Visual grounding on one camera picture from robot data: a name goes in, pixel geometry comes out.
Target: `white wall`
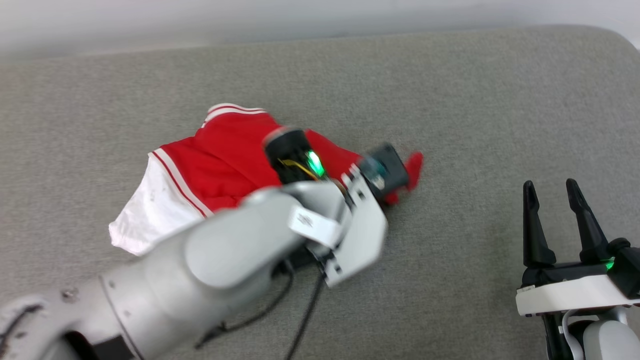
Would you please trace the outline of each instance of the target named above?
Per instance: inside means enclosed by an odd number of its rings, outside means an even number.
[[[0,0],[0,57],[557,23],[640,47],[640,0]]]

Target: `red fabric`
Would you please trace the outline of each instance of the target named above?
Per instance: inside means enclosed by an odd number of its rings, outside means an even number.
[[[211,211],[234,208],[265,186],[279,186],[262,139],[280,127],[267,113],[218,115],[194,136],[163,145],[193,194]]]
[[[221,108],[229,106],[212,108],[210,115]],[[239,110],[213,117],[194,136],[161,146],[191,192],[212,212],[236,207],[243,197],[259,188],[280,185],[264,155],[262,141],[281,125],[268,113]],[[361,157],[315,131],[307,130],[306,134],[332,178],[339,180]],[[412,154],[406,163],[409,190],[417,185],[421,166],[422,154]],[[395,204],[397,195],[390,195],[386,201]]]

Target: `white stripe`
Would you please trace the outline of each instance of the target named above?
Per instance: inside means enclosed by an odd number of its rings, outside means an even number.
[[[222,115],[222,114],[228,114],[228,113],[255,115],[255,114],[265,114],[267,112],[264,111],[264,110],[262,110],[262,111],[244,111],[244,110],[238,110],[238,109],[232,109],[232,108],[218,109],[218,110],[215,110],[214,112],[210,113],[209,116],[207,116],[207,118],[204,119],[204,123],[202,124],[202,126],[200,126],[200,129],[203,128],[205,125],[207,125],[207,123],[209,121],[211,121],[214,117],[217,117],[217,116]]]
[[[191,189],[189,189],[187,182],[185,182],[184,178],[182,177],[182,174],[180,173],[180,170],[178,170],[178,168],[175,166],[175,163],[173,162],[171,157],[169,157],[169,155],[162,149],[158,149],[154,151],[154,153],[156,153],[158,157],[160,157],[162,161],[164,161],[164,164],[169,169],[169,172],[175,179],[175,182],[178,184],[178,186],[180,187],[184,195],[189,200],[191,200],[193,204],[195,204],[195,206],[200,208],[200,210],[202,210],[202,212],[205,213],[207,217],[213,215],[213,212],[209,210],[209,208],[202,201],[200,201],[200,199],[198,199],[196,195],[193,194]]]
[[[244,110],[244,111],[256,111],[256,110],[264,110],[263,108],[245,108],[243,106],[237,105],[237,104],[232,104],[230,102],[223,102],[221,104],[216,104],[214,106],[211,106],[209,108],[209,111],[207,111],[207,113],[212,112],[214,109],[216,108],[222,108],[223,106],[233,106],[235,108],[238,108],[240,110]]]

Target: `white fabric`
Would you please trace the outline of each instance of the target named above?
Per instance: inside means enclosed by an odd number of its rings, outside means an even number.
[[[198,210],[201,214],[206,217],[213,215],[213,212],[209,210],[209,208],[200,200],[196,195],[193,194],[189,185],[182,177],[180,170],[175,166],[173,159],[167,154],[162,148],[152,152],[149,154],[151,158],[157,158],[160,160],[162,165],[164,165],[164,170],[167,171],[167,174],[171,177],[172,183],[177,186],[177,189],[180,191],[182,197],[193,205],[196,210]]]
[[[111,244],[143,255],[179,229],[204,217],[180,193],[164,165],[149,154],[142,182],[118,218],[109,224]]]

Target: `screw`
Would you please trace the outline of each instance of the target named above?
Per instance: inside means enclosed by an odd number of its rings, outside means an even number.
[[[73,304],[78,301],[77,288],[62,289],[62,291],[60,291],[60,294],[62,295],[62,301],[66,302],[67,304]]]

